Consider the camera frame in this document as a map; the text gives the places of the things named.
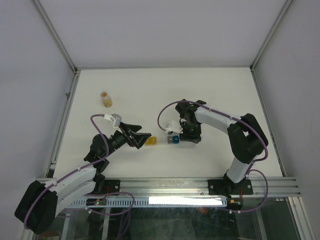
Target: cylindrical bottle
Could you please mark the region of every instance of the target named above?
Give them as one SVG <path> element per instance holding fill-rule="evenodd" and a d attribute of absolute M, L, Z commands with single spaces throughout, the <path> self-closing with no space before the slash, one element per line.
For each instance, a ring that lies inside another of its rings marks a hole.
<path fill-rule="evenodd" d="M 106 108 L 110 108 L 110 107 L 112 106 L 112 100 L 111 100 L 110 95 L 109 95 L 107 92 L 103 91 L 103 92 L 100 94 L 100 96 L 101 96 L 101 100 L 102 100 L 102 102 L 103 102 L 103 105 L 104 105 Z"/>

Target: glass panel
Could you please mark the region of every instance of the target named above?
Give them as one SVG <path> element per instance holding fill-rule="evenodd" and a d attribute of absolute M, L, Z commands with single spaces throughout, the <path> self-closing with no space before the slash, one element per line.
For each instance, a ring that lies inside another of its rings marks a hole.
<path fill-rule="evenodd" d="M 245 198 L 242 209 L 261 198 Z M 95 208 L 120 213 L 122 208 Z M 232 213 L 213 207 L 135 207 L 117 216 L 69 211 L 36 240 L 298 240 L 287 201 L 269 199 L 258 211 Z"/>

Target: blue object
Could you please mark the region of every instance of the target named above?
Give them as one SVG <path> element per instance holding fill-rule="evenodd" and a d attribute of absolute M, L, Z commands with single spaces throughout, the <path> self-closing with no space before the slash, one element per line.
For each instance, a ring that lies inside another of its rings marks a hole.
<path fill-rule="evenodd" d="M 173 136 L 172 140 L 173 140 L 174 144 L 178 144 L 179 143 L 179 136 Z"/>

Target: white tabletop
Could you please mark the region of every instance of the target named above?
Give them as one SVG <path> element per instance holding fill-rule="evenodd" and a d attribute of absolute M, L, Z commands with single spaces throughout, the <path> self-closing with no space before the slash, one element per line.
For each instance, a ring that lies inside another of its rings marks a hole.
<path fill-rule="evenodd" d="M 101 101 L 103 91 L 111 96 L 111 108 Z M 183 98 L 203 100 L 234 115 L 253 114 L 269 141 L 268 159 L 254 169 L 268 177 L 282 176 L 251 72 L 229 67 L 82 70 L 54 176 L 84 163 L 97 134 L 91 115 L 119 114 L 124 123 L 141 125 L 140 132 L 163 138 L 166 134 L 158 128 L 157 116 L 164 106 Z M 169 120 L 179 120 L 174 106 L 163 113 L 160 123 L 165 126 Z M 114 133 L 102 117 L 95 121 L 105 135 Z M 108 178 L 222 177 L 234 158 L 229 138 L 213 127 L 201 126 L 203 138 L 198 144 L 143 146 L 139 150 L 124 145 L 107 158 L 110 164 L 103 174 Z"/>

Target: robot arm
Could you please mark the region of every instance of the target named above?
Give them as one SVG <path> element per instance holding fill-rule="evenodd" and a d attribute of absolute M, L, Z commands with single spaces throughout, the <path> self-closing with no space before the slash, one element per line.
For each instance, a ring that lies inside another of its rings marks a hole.
<path fill-rule="evenodd" d="M 121 122 L 121 116 L 117 114 L 104 115 L 104 118 L 111 122 L 116 129 L 111 137 L 104 138 L 108 144 L 109 155 L 114 153 L 124 144 L 140 149 L 151 133 L 138 133 L 142 127 L 139 125 L 125 124 Z M 84 158 L 86 162 L 96 162 L 107 154 L 107 146 L 103 137 L 98 134 L 94 136 L 90 151 Z M 105 186 L 105 176 L 101 173 L 108 166 L 107 159 L 89 165 L 78 166 L 73 174 L 53 178 L 45 183 L 34 181 L 27 188 L 14 215 L 34 233 L 44 232 L 54 221 L 55 217 L 68 205 L 81 196 L 92 193 L 98 194 Z M 29 216 L 27 212 L 32 207 L 36 199 L 43 194 L 35 203 Z"/>
<path fill-rule="evenodd" d="M 196 103 L 206 106 L 206 102 L 201 100 Z M 202 133 L 201 124 L 210 125 L 228 135 L 234 159 L 223 177 L 224 185 L 220 186 L 218 191 L 224 196 L 230 196 L 239 183 L 244 180 L 252 161 L 263 152 L 264 146 L 261 141 L 248 127 L 231 119 L 231 117 L 226 117 L 231 115 L 220 110 L 218 112 L 225 116 L 211 111 L 214 108 L 208 110 L 189 102 L 180 102 L 175 109 L 180 114 L 180 118 L 185 120 L 180 122 L 180 130 L 177 131 L 180 141 L 199 143 Z M 264 132 L 252 114 L 232 116 L 250 125 L 259 134 L 265 145 L 268 145 Z"/>

